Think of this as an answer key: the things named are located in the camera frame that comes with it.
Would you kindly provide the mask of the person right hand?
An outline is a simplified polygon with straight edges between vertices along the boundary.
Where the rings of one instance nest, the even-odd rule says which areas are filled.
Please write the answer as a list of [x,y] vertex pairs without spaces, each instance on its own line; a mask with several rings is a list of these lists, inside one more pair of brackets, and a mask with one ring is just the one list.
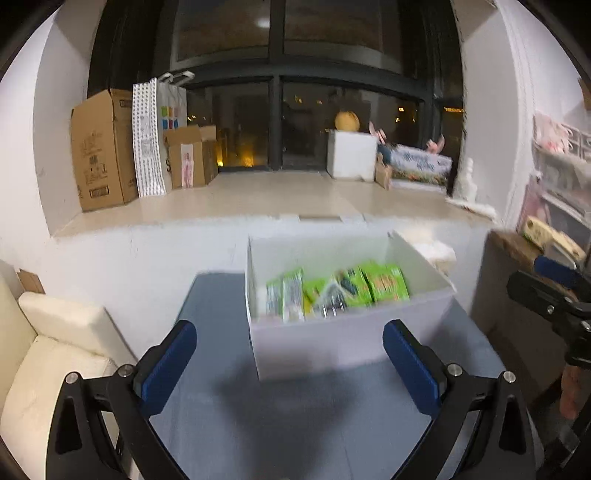
[[561,378],[560,414],[567,420],[575,420],[582,408],[583,391],[590,385],[590,371],[566,365]]

